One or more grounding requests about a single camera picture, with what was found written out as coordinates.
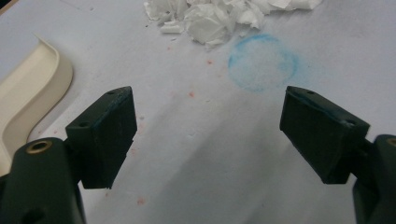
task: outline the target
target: white paper scraps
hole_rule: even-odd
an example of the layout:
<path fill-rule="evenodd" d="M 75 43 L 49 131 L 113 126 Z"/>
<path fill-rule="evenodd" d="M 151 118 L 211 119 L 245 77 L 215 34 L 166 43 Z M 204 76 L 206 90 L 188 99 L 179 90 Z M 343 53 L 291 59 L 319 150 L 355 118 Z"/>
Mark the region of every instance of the white paper scraps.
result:
<path fill-rule="evenodd" d="M 160 30 L 165 34 L 181 34 L 184 31 L 184 26 L 180 21 L 166 21 Z"/>
<path fill-rule="evenodd" d="M 186 28 L 193 40 L 212 48 L 225 43 L 236 24 L 260 30 L 264 26 L 264 15 L 271 11 L 313 9 L 321 1 L 148 0 L 144 6 L 149 19 L 162 26 L 162 33 L 181 34 Z"/>

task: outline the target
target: cream curved object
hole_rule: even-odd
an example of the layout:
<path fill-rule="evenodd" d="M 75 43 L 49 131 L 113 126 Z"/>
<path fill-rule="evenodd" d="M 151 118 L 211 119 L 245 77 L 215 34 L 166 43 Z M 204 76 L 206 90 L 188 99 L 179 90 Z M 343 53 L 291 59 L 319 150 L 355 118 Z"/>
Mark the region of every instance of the cream curved object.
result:
<path fill-rule="evenodd" d="M 47 42 L 38 41 L 0 83 L 0 176 L 8 173 L 15 151 L 63 97 L 73 77 L 71 63 Z"/>

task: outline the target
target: red speck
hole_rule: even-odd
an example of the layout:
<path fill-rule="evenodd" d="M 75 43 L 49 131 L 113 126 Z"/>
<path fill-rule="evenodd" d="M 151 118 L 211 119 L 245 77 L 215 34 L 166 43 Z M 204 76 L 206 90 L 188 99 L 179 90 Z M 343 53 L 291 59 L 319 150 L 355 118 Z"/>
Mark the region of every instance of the red speck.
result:
<path fill-rule="evenodd" d="M 136 149 L 131 148 L 131 154 L 132 154 L 133 156 L 136 155 Z"/>
<path fill-rule="evenodd" d="M 137 199 L 137 205 L 143 205 L 143 204 L 145 204 L 145 203 L 146 203 L 146 200 L 145 200 L 144 198 L 139 197 L 139 198 Z"/>
<path fill-rule="evenodd" d="M 145 131 L 145 123 L 142 122 L 137 126 L 137 134 L 142 134 L 143 131 Z"/>

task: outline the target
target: blue ink ring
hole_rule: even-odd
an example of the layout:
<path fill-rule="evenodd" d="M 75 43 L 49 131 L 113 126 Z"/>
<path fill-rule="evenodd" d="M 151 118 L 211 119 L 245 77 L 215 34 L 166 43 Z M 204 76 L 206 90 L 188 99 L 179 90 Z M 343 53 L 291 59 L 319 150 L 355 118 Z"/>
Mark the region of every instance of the blue ink ring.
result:
<path fill-rule="evenodd" d="M 239 42 L 228 61 L 230 79 L 246 91 L 283 87 L 297 73 L 298 57 L 271 35 L 254 35 Z"/>

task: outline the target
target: screw hole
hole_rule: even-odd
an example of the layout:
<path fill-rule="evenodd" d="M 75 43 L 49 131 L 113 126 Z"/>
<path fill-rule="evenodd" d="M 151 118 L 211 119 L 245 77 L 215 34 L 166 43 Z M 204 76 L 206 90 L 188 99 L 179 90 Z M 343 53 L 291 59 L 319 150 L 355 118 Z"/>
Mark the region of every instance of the screw hole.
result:
<path fill-rule="evenodd" d="M 22 224 L 35 224 L 44 219 L 45 213 L 41 208 L 29 210 L 22 218 Z"/>
<path fill-rule="evenodd" d="M 48 143 L 46 143 L 46 142 L 39 142 L 37 144 L 34 144 L 32 146 L 32 149 L 39 150 L 39 149 L 42 149 L 42 148 L 46 147 L 47 145 L 48 145 Z"/>
<path fill-rule="evenodd" d="M 85 128 L 85 127 L 88 127 L 89 125 L 90 125 L 89 122 L 81 122 L 78 126 L 81 128 Z"/>
<path fill-rule="evenodd" d="M 52 146 L 51 141 L 39 141 L 30 145 L 26 149 L 26 152 L 29 154 L 37 154 L 49 149 L 51 146 Z"/>

